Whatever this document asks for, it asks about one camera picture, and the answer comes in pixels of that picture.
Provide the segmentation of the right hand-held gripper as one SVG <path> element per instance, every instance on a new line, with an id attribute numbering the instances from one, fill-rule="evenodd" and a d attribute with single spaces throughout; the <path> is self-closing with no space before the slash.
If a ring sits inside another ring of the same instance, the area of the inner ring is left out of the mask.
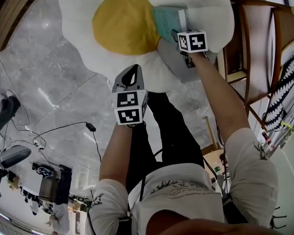
<path id="1" fill-rule="evenodd" d="M 189 69 L 195 67 L 191 57 L 189 57 L 190 53 L 203 52 L 205 55 L 205 52 L 208 51 L 206 32 L 204 31 L 177 32 L 173 29 L 171 36 L 177 43 L 177 50 L 183 55 Z"/>

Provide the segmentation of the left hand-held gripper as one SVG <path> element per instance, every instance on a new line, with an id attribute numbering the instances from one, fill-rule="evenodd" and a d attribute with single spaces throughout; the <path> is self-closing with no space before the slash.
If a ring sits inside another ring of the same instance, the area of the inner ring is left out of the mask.
<path id="1" fill-rule="evenodd" d="M 140 65 L 134 64 L 116 77 L 112 88 L 112 107 L 119 125 L 132 126 L 143 122 L 147 94 Z"/>

